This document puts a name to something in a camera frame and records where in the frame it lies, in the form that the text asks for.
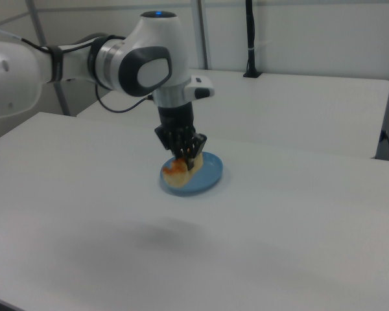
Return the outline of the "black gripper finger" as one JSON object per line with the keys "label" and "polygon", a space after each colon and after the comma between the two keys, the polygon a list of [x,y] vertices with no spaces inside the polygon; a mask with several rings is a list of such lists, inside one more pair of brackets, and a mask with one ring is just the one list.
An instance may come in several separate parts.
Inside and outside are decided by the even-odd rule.
{"label": "black gripper finger", "polygon": [[185,162],[188,170],[194,168],[195,159],[202,153],[206,141],[207,136],[201,133],[194,133],[193,137],[189,140],[189,146],[185,149]]}
{"label": "black gripper finger", "polygon": [[155,128],[155,133],[158,136],[159,140],[161,141],[163,147],[166,150],[171,151],[172,155],[175,159],[179,158],[179,151],[177,148],[176,139],[174,137],[174,132],[163,125],[159,125],[157,128]]}

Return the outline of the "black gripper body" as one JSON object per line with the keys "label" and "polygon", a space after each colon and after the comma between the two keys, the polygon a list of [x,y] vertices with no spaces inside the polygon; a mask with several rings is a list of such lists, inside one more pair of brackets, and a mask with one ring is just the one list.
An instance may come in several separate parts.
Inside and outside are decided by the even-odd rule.
{"label": "black gripper body", "polygon": [[158,108],[160,125],[172,130],[176,139],[178,150],[187,148],[189,140],[193,137],[194,114],[191,102],[175,108]]}

